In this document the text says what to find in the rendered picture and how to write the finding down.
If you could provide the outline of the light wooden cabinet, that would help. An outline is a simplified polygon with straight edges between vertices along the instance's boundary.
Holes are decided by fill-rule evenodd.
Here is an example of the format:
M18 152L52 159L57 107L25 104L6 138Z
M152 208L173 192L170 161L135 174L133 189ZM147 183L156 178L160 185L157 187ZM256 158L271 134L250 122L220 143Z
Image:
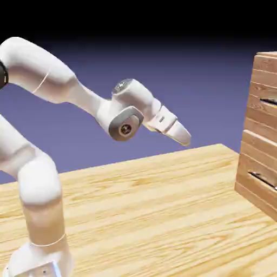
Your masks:
M254 57L234 189L277 222L277 51Z

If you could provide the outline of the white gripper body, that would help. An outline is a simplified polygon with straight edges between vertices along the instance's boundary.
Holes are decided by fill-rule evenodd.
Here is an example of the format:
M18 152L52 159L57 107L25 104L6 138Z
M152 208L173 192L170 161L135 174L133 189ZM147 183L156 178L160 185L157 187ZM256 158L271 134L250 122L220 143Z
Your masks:
M169 128L166 132L166 136L183 146L188 146L191 142L191 134L178 120Z

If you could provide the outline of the wide wooden drawer front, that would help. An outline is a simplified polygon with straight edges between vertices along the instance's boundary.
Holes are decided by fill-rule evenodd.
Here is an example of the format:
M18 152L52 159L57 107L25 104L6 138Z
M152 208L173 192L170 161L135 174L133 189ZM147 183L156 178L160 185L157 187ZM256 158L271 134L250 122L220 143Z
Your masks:
M248 172L260 173L277 186L277 143L244 130L235 191L277 222L277 191Z
M277 105L262 103L260 98L277 99L277 51L254 57L244 127L277 143Z

